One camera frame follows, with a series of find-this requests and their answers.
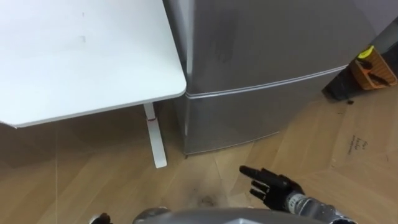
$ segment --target wooden floor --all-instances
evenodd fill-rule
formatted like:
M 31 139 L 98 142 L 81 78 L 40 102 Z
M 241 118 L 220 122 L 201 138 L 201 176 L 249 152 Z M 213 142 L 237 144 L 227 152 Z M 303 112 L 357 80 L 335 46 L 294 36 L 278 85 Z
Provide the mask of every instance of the wooden floor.
M 240 165 L 285 174 L 360 223 L 398 222 L 398 88 L 322 96 L 279 134 L 185 159 L 161 104 L 169 165 L 155 169 L 138 106 L 23 129 L 0 126 L 0 223 L 130 223 L 145 208 L 264 207 Z

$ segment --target white table leg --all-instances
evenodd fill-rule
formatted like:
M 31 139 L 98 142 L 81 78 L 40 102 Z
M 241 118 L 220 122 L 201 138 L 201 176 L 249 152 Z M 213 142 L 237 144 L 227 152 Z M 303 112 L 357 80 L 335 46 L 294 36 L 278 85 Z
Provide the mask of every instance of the white table leg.
M 147 116 L 147 125 L 152 146 L 152 153 L 154 154 L 154 161 L 156 168 L 167 166 L 166 155 L 164 152 L 162 136 L 160 135 L 159 124 L 157 122 L 154 105 L 152 103 L 144 104 L 145 114 Z

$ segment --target orange object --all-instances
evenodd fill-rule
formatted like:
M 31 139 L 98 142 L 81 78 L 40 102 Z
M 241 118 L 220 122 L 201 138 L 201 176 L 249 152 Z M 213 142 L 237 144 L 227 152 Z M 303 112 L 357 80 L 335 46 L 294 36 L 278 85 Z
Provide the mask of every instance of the orange object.
M 371 54 L 364 58 L 364 60 L 371 62 L 373 68 L 371 70 L 364 69 L 359 62 L 353 60 L 349 67 L 353 73 L 356 81 L 361 85 L 364 90 L 375 90 L 380 88 L 385 88 L 388 86 L 383 85 L 375 80 L 370 79 L 369 73 L 375 74 L 378 77 L 384 79 L 390 86 L 396 85 L 398 83 L 397 77 L 391 71 L 390 67 L 381 57 L 376 49 L 373 49 Z

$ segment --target white table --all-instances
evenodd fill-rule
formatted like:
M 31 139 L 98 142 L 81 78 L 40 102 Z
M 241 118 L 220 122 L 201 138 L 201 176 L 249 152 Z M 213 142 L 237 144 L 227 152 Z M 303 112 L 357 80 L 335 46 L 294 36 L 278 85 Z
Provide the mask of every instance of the white table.
M 155 165 L 167 165 L 152 102 L 186 83 L 161 0 L 2 1 L 0 33 L 0 122 L 143 104 Z

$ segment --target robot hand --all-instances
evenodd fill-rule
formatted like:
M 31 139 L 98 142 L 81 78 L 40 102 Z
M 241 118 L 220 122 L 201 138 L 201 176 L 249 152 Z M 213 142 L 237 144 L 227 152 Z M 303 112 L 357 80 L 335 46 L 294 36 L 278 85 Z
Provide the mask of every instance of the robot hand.
M 284 175 L 276 175 L 264 168 L 256 170 L 247 166 L 241 166 L 239 171 L 252 178 L 251 185 L 254 189 L 252 188 L 250 193 L 272 210 L 289 212 L 286 206 L 289 195 L 294 192 L 304 195 L 301 186 Z
M 95 215 L 88 222 L 89 224 L 112 224 L 111 217 L 107 213 L 102 213 L 101 215 Z

